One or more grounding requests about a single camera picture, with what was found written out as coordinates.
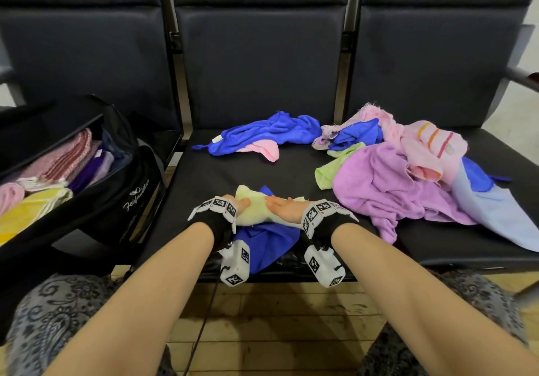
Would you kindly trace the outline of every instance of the chair backrest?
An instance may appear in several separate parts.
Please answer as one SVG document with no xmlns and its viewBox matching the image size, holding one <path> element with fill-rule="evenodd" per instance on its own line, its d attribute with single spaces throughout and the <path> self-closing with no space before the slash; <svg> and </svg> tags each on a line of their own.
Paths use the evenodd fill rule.
<svg viewBox="0 0 539 376">
<path fill-rule="evenodd" d="M 174 0 L 193 127 L 333 122 L 347 0 Z"/>
<path fill-rule="evenodd" d="M 160 0 L 0 0 L 0 32 L 28 104 L 92 93 L 181 130 Z"/>
<path fill-rule="evenodd" d="M 347 116 L 479 127 L 531 0 L 360 0 Z"/>
</svg>

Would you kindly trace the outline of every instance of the forearm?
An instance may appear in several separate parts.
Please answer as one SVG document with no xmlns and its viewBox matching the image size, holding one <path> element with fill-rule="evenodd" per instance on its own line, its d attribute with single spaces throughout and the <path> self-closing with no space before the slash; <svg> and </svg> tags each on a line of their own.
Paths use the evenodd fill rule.
<svg viewBox="0 0 539 376">
<path fill-rule="evenodd" d="M 539 374 L 539 360 L 412 259 L 356 224 L 333 248 L 432 376 Z"/>
<path fill-rule="evenodd" d="M 142 265 L 73 337 L 45 376 L 153 376 L 213 246 L 195 223 Z"/>
</svg>

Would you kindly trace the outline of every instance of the black bag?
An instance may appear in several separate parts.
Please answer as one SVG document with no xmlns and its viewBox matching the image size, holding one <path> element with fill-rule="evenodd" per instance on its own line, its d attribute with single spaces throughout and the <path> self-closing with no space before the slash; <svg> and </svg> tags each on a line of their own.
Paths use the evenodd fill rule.
<svg viewBox="0 0 539 376">
<path fill-rule="evenodd" d="M 107 131 L 131 161 L 0 247 L 0 336 L 20 299 L 53 273 L 105 275 L 138 246 L 138 238 L 130 238 L 163 181 L 163 164 L 137 140 L 122 114 L 96 97 L 1 112 L 0 179 L 22 171 L 86 127 L 94 139 Z"/>
</svg>

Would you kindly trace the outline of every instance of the yellow cloth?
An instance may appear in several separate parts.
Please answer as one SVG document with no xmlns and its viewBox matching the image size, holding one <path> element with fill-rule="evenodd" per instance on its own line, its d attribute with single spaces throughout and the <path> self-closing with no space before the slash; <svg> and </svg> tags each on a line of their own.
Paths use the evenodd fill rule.
<svg viewBox="0 0 539 376">
<path fill-rule="evenodd" d="M 320 166 L 314 171 L 314 178 L 316 179 L 316 184 L 318 184 L 318 187 L 322 190 L 331 189 L 333 187 L 333 178 L 341 168 L 344 161 L 352 156 L 356 150 L 364 147 L 365 143 L 359 142 L 343 151 L 328 151 L 328 155 L 336 159 L 329 162 L 327 165 Z"/>
<path fill-rule="evenodd" d="M 237 226 L 252 226 L 253 224 L 263 223 L 265 221 L 273 221 L 274 223 L 284 224 L 285 226 L 301 228 L 301 224 L 289 223 L 270 212 L 266 207 L 266 199 L 264 197 L 266 197 L 265 194 L 255 192 L 247 186 L 238 186 L 236 199 L 250 198 L 251 204 L 236 218 Z M 305 198 L 298 197 L 294 200 L 305 201 Z"/>
<path fill-rule="evenodd" d="M 0 216 L 0 245 L 8 242 L 71 197 L 73 197 L 73 192 L 66 188 L 48 189 L 28 196 L 17 206 Z"/>
</svg>

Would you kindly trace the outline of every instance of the person's hand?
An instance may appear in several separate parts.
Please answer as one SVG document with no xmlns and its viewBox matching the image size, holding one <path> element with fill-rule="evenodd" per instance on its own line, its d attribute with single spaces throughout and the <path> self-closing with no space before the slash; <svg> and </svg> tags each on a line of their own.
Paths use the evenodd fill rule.
<svg viewBox="0 0 539 376">
<path fill-rule="evenodd" d="M 238 217 L 241 213 L 243 213 L 243 210 L 245 210 L 251 205 L 251 199 L 249 198 L 238 200 L 230 194 L 226 194 L 221 197 L 229 199 L 234 204 L 234 207 L 236 208 L 236 217 Z"/>
<path fill-rule="evenodd" d="M 277 196 L 266 196 L 268 210 L 289 223 L 299 224 L 310 204 L 309 201 L 294 201 L 290 197 L 285 200 Z"/>
</svg>

